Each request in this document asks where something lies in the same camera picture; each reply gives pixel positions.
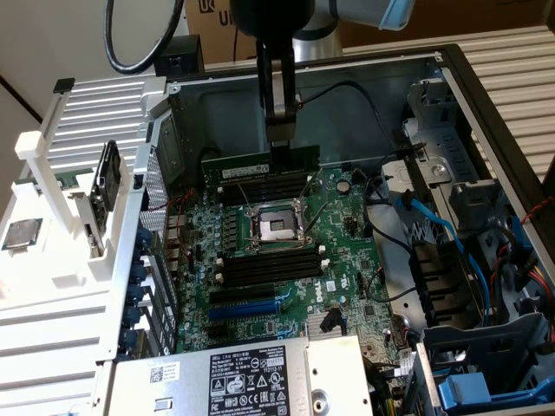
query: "black dimm slot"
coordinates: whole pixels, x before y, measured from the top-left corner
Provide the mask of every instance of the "black dimm slot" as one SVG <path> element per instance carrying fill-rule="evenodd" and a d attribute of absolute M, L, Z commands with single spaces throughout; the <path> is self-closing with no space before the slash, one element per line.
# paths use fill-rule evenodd
<path fill-rule="evenodd" d="M 314 249 L 227 258 L 223 271 L 225 287 L 276 283 L 321 274 L 320 256 Z"/>
<path fill-rule="evenodd" d="M 230 264 L 235 266 L 236 264 L 263 264 L 268 263 L 272 260 L 277 259 L 292 259 L 292 258 L 317 258 L 316 249 L 291 249 L 277 251 L 274 253 L 260 253 L 255 256 L 243 256 L 243 257 L 230 257 L 224 260 L 224 265 Z"/>
<path fill-rule="evenodd" d="M 239 286 L 249 286 L 252 284 L 268 283 L 268 282 L 285 282 L 288 280 L 299 280 L 308 279 L 316 276 L 320 276 L 322 273 L 320 270 L 310 269 L 310 270 L 295 270 L 292 272 L 284 271 L 277 274 L 264 273 L 263 275 L 249 275 L 249 276 L 232 276 L 231 278 L 224 278 L 224 287 L 227 288 L 237 288 Z"/>
<path fill-rule="evenodd" d="M 295 198 L 306 185 L 306 174 L 289 178 L 265 179 L 260 182 L 244 182 L 241 188 L 250 203 L 266 202 L 277 199 Z M 241 205 L 245 196 L 237 185 L 226 185 L 222 198 L 224 205 Z"/>

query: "connector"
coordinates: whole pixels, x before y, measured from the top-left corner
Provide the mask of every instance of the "connector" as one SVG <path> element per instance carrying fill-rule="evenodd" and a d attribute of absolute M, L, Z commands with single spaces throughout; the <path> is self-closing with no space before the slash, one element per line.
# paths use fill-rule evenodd
<path fill-rule="evenodd" d="M 345 320 L 343 319 L 343 316 L 341 314 L 341 310 L 339 310 L 339 308 L 332 308 L 332 309 L 330 309 L 330 312 L 328 312 L 326 317 L 323 318 L 323 321 L 320 324 L 320 329 L 322 330 L 322 332 L 327 334 L 327 333 L 331 332 L 331 330 L 333 328 L 335 328 L 337 325 L 339 325 L 341 327 L 341 335 L 346 335 L 347 334 L 347 324 L 345 323 Z"/>
<path fill-rule="evenodd" d="M 413 199 L 415 199 L 415 193 L 407 189 L 401 196 L 401 205 L 410 211 L 412 209 L 412 205 L 410 203 Z"/>

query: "capacitor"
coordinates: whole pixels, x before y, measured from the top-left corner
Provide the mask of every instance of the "capacitor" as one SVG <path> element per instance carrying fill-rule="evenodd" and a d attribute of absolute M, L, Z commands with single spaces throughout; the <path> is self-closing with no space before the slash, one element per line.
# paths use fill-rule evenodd
<path fill-rule="evenodd" d="M 387 347 L 389 345 L 389 342 L 391 341 L 391 331 L 385 328 L 382 331 L 382 333 L 383 333 L 383 345 Z"/>
<path fill-rule="evenodd" d="M 200 244 L 196 245 L 195 256 L 197 257 L 197 262 L 202 262 L 202 245 Z"/>
<path fill-rule="evenodd" d="M 188 251 L 187 252 L 187 263 L 189 265 L 189 273 L 194 273 L 194 258 L 193 258 L 193 252 L 192 251 Z"/>
<path fill-rule="evenodd" d="M 336 189 L 339 195 L 348 195 L 350 192 L 350 183 L 345 179 L 340 179 L 337 181 Z"/>

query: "sticker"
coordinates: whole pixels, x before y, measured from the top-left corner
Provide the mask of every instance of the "sticker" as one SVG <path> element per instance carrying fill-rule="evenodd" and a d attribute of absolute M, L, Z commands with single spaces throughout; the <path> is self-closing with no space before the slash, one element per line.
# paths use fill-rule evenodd
<path fill-rule="evenodd" d="M 322 285 L 320 284 L 319 280 L 314 283 L 314 290 L 316 293 L 316 302 L 318 303 L 323 302 Z"/>
<path fill-rule="evenodd" d="M 329 280 L 328 282 L 326 282 L 326 290 L 329 292 L 335 292 L 336 283 L 333 280 Z"/>
<path fill-rule="evenodd" d="M 151 383 L 160 383 L 162 381 L 176 381 L 180 379 L 180 362 L 168 362 L 163 366 L 150 367 Z"/>
<path fill-rule="evenodd" d="M 413 362 L 415 362 L 416 352 L 412 352 L 410 348 L 404 348 L 399 351 L 399 368 L 394 371 L 395 377 L 402 377 L 403 375 L 408 375 L 411 368 L 413 367 Z"/>
<path fill-rule="evenodd" d="M 212 355 L 208 399 L 208 416 L 289 416 L 285 347 Z"/>
<path fill-rule="evenodd" d="M 251 176 L 251 175 L 259 175 L 260 173 L 268 173 L 269 171 L 270 171 L 270 165 L 236 167 L 233 169 L 223 169 L 222 178 L 223 179 L 240 178 L 242 176 Z"/>

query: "blue latch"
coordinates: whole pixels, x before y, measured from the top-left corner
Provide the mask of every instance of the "blue latch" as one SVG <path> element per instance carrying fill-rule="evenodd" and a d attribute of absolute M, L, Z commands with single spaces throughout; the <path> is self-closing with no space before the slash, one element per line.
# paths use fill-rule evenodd
<path fill-rule="evenodd" d="M 438 387 L 441 404 L 449 416 L 533 406 L 553 401 L 555 376 L 531 390 L 490 395 L 482 373 L 456 374 Z"/>

